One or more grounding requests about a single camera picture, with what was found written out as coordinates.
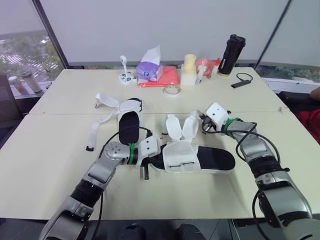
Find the roll of tape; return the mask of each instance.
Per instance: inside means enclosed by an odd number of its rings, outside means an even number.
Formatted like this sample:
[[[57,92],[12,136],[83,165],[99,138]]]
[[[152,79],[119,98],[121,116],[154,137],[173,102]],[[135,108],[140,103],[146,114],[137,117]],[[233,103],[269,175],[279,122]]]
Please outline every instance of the roll of tape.
[[[163,94],[169,97],[176,97],[180,92],[181,88],[177,85],[168,85],[163,89]]]

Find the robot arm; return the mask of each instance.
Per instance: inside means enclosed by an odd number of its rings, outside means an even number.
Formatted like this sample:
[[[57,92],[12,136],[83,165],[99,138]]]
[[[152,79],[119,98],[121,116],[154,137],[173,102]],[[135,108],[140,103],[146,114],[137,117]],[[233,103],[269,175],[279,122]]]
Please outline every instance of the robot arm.
[[[259,205],[267,222],[280,227],[288,240],[320,239],[320,221],[312,219],[308,201],[283,169],[267,143],[257,135],[254,123],[228,118],[228,113],[214,103],[201,116],[202,129],[214,128],[240,143],[239,147],[258,186]]]
[[[108,143],[99,157],[84,174],[73,193],[68,196],[40,233],[39,240],[84,239],[93,207],[116,172],[116,167],[134,164],[139,168],[146,157],[159,154],[154,136],[141,141],[138,148],[119,142]]]

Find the small white device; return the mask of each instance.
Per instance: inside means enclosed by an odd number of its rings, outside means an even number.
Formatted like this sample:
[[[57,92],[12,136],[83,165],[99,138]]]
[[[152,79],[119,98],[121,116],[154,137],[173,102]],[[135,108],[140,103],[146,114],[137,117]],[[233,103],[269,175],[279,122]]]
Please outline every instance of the small white device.
[[[120,56],[120,60],[123,65],[124,73],[122,73],[118,76],[118,80],[120,82],[122,82],[123,84],[128,85],[133,80],[137,80],[137,78],[134,75],[132,75],[130,71],[127,71],[127,65],[126,65],[127,58],[126,58],[126,56],[124,56],[124,55]]]
[[[214,122],[217,131],[221,131],[222,125],[228,120],[228,112],[217,102],[213,103],[205,114]]]

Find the white tissue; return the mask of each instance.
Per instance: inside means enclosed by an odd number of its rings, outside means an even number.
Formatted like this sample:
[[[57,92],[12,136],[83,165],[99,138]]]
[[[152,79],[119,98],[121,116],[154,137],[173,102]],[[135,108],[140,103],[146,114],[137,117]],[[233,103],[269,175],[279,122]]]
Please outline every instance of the white tissue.
[[[141,62],[150,62],[156,65],[160,65],[160,45],[156,46],[155,48],[149,49],[145,55],[142,57]]]

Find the tissue box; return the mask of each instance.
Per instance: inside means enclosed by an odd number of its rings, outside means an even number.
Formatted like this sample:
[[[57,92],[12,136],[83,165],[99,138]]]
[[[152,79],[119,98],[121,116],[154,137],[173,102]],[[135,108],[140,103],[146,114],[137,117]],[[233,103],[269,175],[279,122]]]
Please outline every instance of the tissue box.
[[[163,73],[163,66],[149,61],[142,61],[136,66],[136,76],[138,79],[157,82]]]

